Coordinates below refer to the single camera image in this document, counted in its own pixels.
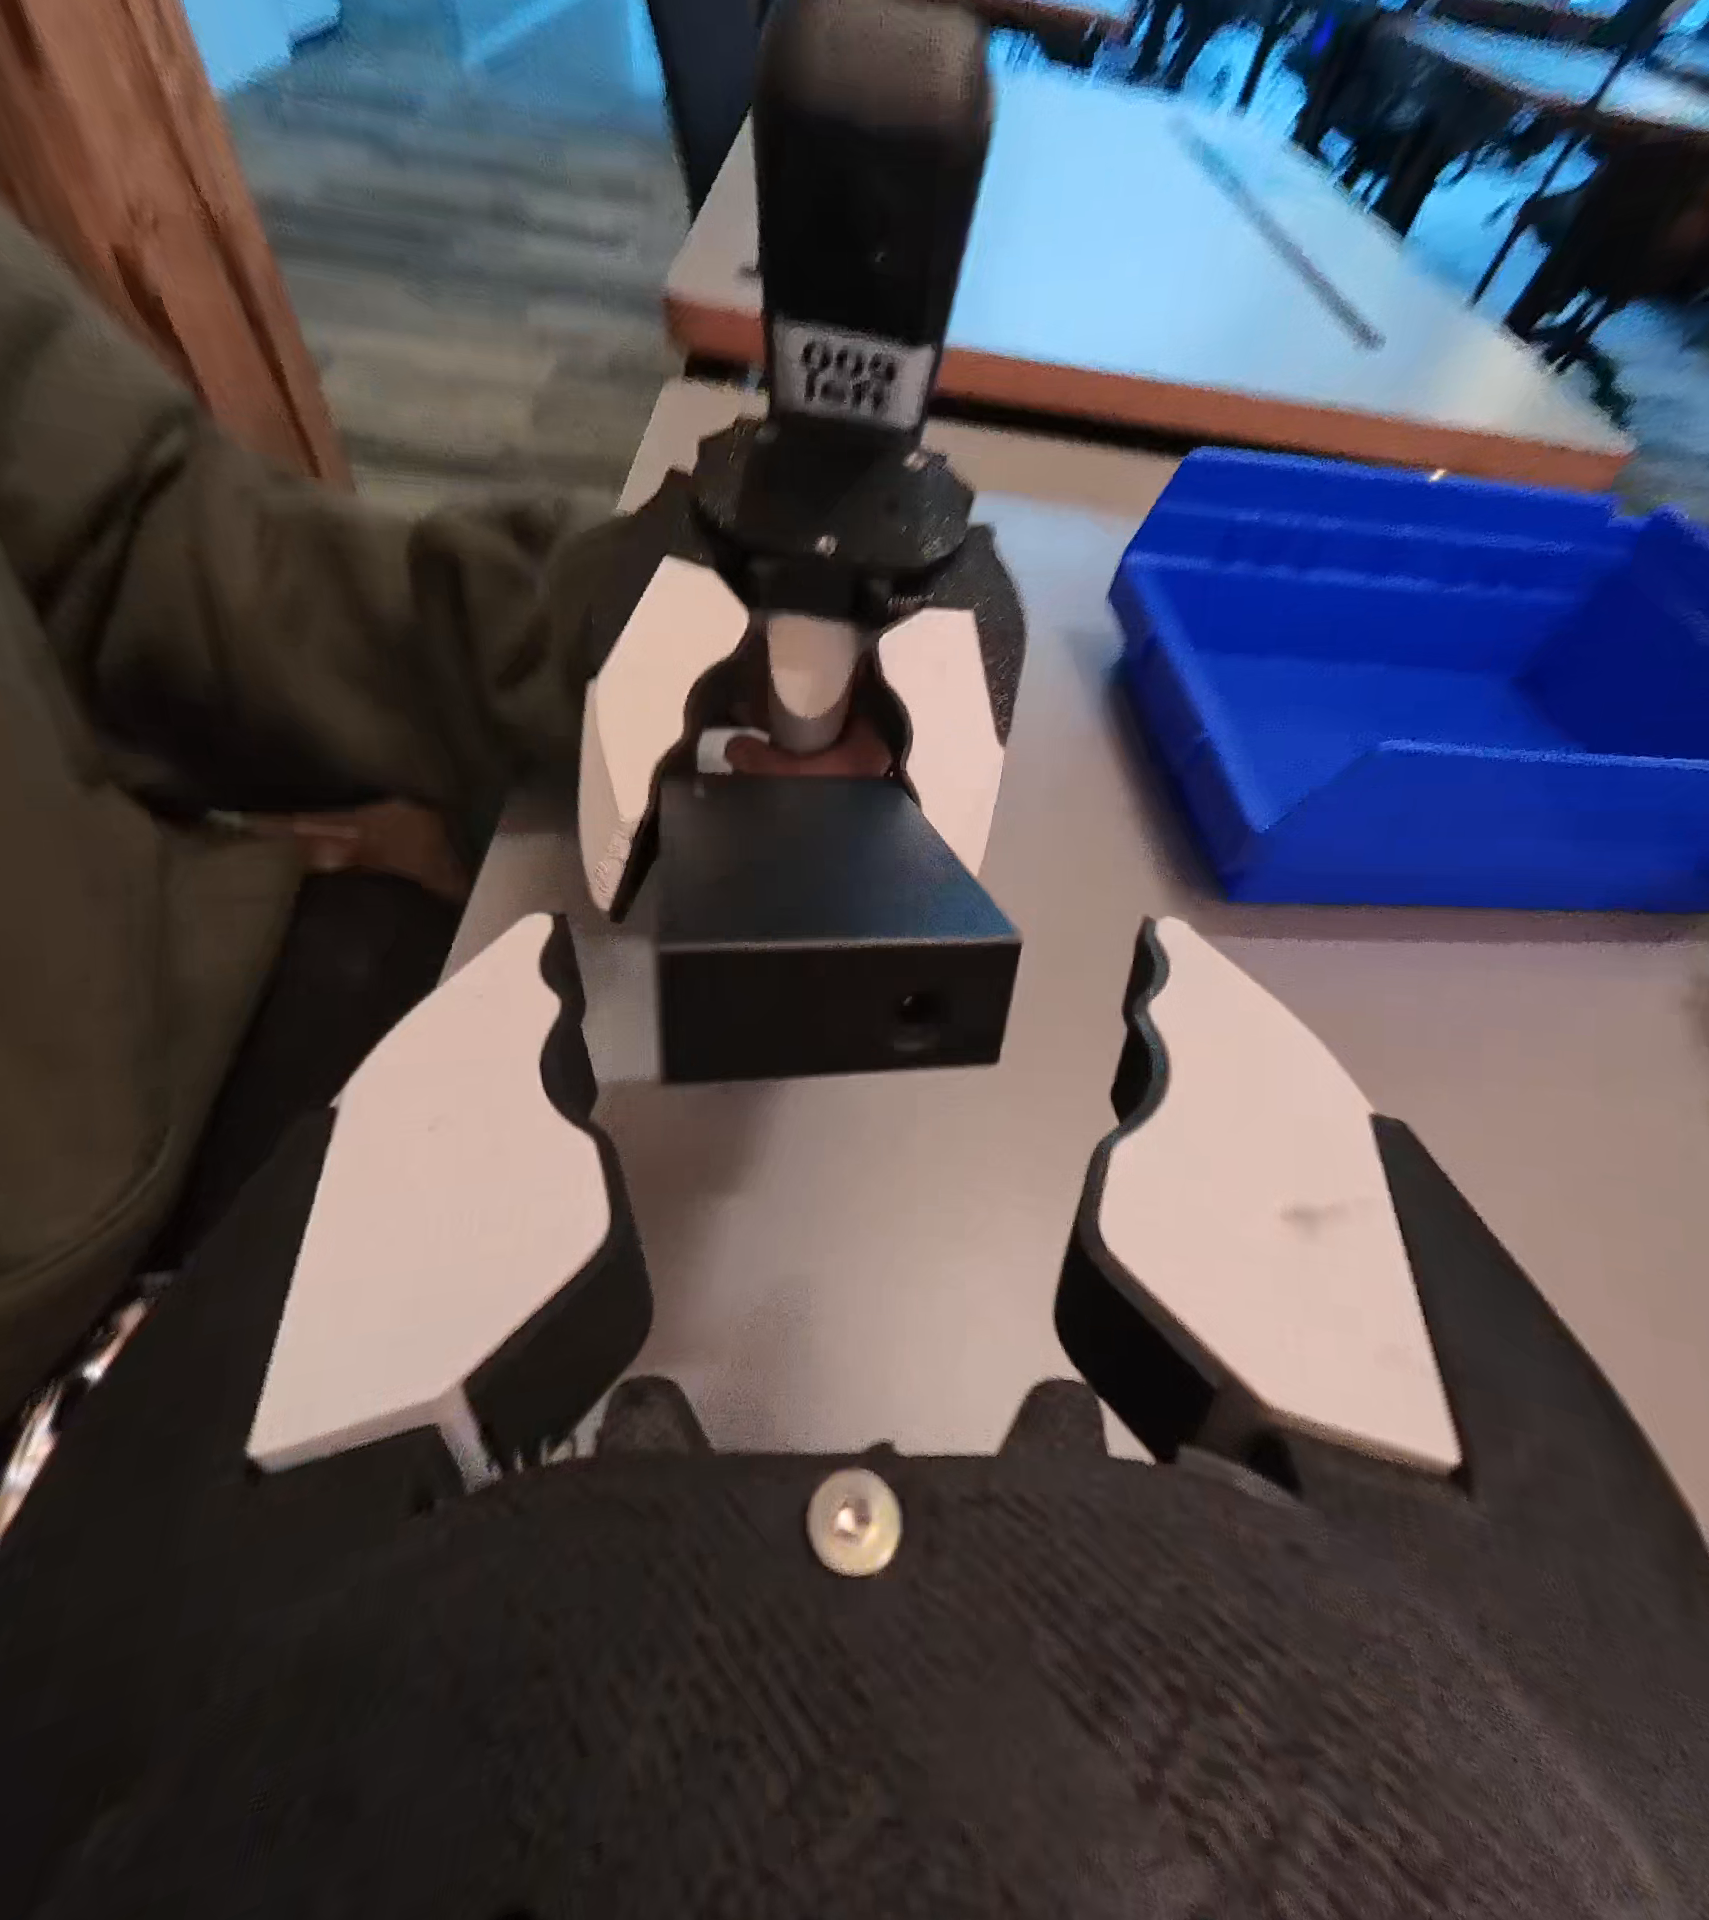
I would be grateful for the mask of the person's left hand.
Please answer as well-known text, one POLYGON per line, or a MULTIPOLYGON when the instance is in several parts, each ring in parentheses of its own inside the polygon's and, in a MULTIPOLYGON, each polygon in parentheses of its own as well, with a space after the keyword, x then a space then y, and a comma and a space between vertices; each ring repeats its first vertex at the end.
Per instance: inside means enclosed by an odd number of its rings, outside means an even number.
POLYGON ((715 747, 718 765, 738 778, 891 780, 895 757, 886 738, 853 717, 841 735, 814 751, 794 751, 755 729, 715 729, 702 747, 715 747))

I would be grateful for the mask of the grey table with slot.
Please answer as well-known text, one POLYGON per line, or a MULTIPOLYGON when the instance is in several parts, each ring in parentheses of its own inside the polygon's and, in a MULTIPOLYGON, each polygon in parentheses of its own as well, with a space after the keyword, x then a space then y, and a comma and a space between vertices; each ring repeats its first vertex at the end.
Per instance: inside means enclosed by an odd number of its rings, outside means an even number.
MULTIPOLYGON (((1602 411, 1242 115, 1070 76, 991 83, 927 415, 972 403, 1584 492, 1631 457, 1602 411)), ((664 304, 692 359, 766 372, 748 126, 664 304)))

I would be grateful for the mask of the metal carabiner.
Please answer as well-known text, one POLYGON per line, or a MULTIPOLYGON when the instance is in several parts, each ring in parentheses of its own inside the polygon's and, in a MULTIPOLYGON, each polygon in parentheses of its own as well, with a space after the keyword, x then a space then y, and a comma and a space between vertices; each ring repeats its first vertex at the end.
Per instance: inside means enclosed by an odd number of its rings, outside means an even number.
POLYGON ((0 1547, 44 1474, 75 1403, 98 1387, 146 1319, 154 1292, 137 1290, 90 1334, 77 1356, 25 1406, 0 1476, 0 1547))

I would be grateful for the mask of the blue plastic bin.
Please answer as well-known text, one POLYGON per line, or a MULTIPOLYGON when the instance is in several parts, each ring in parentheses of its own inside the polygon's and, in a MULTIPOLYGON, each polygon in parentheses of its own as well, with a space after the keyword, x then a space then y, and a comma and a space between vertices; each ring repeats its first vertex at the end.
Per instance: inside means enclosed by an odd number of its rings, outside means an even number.
POLYGON ((1709 530, 1676 510, 1203 446, 1108 604, 1227 900, 1709 911, 1709 530))

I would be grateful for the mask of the person's torso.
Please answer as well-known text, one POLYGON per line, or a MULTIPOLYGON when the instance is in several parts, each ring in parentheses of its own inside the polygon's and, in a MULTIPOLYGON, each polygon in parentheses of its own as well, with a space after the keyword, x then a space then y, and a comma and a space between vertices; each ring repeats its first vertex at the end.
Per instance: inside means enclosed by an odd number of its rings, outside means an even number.
POLYGON ((0 807, 0 1426, 175 1204, 300 880, 112 796, 0 807))

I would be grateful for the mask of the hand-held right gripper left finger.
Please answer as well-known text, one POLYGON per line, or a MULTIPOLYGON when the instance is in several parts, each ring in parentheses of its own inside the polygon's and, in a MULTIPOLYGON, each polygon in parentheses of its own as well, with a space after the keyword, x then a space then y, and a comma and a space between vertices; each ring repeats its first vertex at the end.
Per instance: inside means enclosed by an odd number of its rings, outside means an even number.
POLYGON ((565 1441, 639 1357, 653 1285, 565 918, 437 983, 331 1107, 246 1436, 291 1471, 423 1434, 458 1471, 565 1441))

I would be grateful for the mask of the black network switch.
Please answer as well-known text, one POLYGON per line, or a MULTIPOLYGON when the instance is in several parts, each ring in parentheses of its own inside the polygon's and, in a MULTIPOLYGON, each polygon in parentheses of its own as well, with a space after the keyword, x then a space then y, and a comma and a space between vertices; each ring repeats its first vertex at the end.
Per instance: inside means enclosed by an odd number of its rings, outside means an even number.
POLYGON ((671 780, 654 833, 666 1084, 1001 1059, 1021 932, 901 785, 671 780))

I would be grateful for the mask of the person's left forearm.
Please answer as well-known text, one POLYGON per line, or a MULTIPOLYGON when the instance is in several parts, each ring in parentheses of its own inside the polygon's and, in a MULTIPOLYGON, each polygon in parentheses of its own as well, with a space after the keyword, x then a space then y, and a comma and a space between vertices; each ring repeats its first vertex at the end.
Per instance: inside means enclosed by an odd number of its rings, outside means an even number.
POLYGON ((542 497, 422 517, 221 429, 0 202, 0 566, 95 729, 187 804, 571 793, 632 542, 542 497))

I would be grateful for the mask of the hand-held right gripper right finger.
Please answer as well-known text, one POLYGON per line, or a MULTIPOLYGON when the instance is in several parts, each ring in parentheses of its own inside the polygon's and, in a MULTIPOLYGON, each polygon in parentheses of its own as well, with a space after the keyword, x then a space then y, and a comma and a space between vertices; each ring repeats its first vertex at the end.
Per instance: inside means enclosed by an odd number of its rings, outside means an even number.
POLYGON ((1058 1343, 1159 1461, 1302 1438, 1449 1477, 1462 1441, 1377 1115, 1299 1016, 1179 918, 1140 923, 1115 1123, 1058 1343))

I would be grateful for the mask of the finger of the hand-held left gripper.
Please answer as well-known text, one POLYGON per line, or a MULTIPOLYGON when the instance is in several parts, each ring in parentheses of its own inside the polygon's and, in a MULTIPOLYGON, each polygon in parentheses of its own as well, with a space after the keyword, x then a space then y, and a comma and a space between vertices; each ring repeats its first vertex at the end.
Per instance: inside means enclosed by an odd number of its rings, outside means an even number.
POLYGON ((695 738, 702 774, 728 772, 727 754, 737 739, 762 739, 755 726, 687 717, 697 686, 734 658, 748 630, 746 605, 718 572, 666 556, 585 690, 578 858, 587 893, 608 919, 627 915, 658 776, 684 738, 695 738))
POLYGON ((974 613, 929 605, 896 622, 874 644, 874 675, 904 728, 896 767, 914 804, 962 869, 979 878, 1007 745, 974 613))

